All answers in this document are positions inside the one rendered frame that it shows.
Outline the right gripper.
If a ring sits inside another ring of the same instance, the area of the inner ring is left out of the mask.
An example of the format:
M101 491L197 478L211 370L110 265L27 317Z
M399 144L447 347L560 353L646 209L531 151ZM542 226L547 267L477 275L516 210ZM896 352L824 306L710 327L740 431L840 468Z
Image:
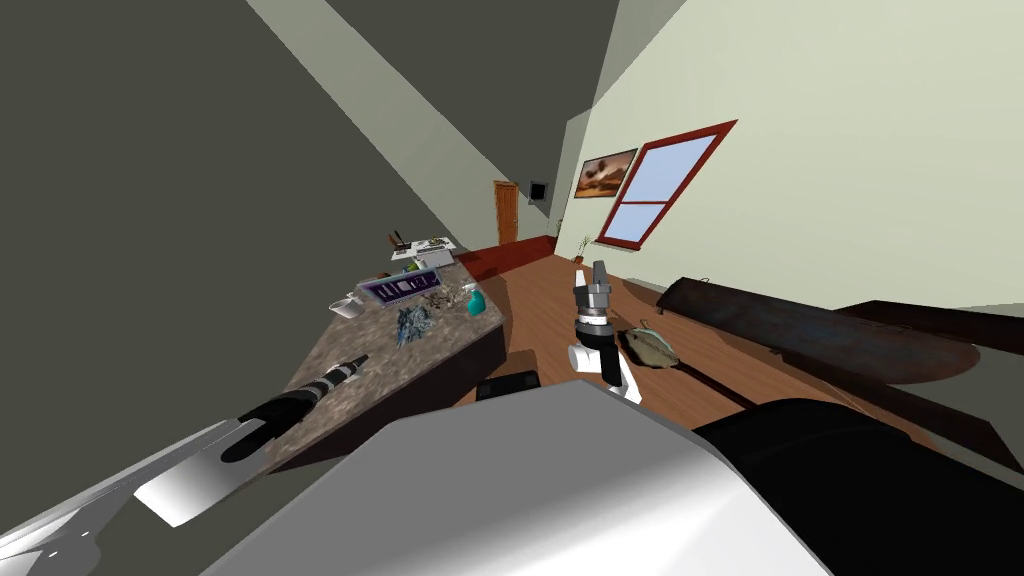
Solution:
M612 287L608 283L606 265L596 260L592 266L592 283L587 284L585 271L575 271L573 294L579 308L609 308Z

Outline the blue crumpled cloth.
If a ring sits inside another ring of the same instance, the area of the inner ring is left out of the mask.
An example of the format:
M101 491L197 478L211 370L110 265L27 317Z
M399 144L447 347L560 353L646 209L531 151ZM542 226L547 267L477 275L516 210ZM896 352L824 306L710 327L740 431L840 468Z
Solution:
M422 305L398 310L396 347L422 339L435 325L432 313Z

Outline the purple flat tray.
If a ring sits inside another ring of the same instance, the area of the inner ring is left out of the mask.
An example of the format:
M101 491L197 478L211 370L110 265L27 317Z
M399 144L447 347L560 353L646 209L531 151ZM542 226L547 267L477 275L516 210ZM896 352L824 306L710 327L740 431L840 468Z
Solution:
M357 287L381 307L403 302L442 286L442 278L434 268L407 272L386 278L361 282Z

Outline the olive green lumpy object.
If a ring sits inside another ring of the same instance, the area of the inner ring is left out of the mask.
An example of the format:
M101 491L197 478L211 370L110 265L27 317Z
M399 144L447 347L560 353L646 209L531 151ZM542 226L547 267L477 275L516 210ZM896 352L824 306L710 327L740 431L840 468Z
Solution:
M681 363L672 346L654 331L646 319L640 326L617 332L618 343L629 359L638 366L667 369Z

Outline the brown landscape painting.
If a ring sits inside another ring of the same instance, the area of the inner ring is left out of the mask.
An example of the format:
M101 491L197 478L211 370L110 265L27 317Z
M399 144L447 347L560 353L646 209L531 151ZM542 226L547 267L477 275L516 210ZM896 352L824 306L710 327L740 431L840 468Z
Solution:
M637 154L637 148L610 154L582 164L573 198L614 197Z

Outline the brown wooden door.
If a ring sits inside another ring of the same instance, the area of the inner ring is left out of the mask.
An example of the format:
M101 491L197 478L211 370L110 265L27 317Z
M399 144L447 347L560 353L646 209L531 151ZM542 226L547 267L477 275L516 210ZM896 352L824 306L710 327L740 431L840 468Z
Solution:
M493 182L498 244L513 243L518 239L518 186L510 181Z

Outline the red framed window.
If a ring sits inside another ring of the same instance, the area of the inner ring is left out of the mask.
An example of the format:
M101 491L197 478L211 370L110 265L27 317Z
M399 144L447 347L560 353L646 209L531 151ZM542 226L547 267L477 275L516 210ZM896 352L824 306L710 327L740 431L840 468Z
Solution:
M596 242L640 250L735 125L731 120L644 143Z

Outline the white flat box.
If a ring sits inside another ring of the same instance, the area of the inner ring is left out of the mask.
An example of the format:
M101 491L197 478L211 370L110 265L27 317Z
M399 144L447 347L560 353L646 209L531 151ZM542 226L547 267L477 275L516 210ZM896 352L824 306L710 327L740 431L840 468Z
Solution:
M400 235L393 231L388 239L394 249L392 261L410 259L418 268L444 268L454 263L453 251L456 245L446 237L403 242Z

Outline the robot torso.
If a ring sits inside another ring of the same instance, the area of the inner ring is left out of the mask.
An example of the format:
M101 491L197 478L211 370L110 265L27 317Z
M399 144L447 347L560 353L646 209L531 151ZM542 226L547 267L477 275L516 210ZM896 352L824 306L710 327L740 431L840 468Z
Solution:
M393 422L201 576L833 576L707 441L585 380Z

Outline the dark brown long furniture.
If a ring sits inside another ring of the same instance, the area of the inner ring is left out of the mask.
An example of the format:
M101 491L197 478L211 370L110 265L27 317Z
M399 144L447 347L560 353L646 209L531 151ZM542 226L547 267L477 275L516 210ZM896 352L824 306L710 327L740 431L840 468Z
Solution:
M820 308L684 277L653 305L919 440L1024 475L1024 318L882 300Z

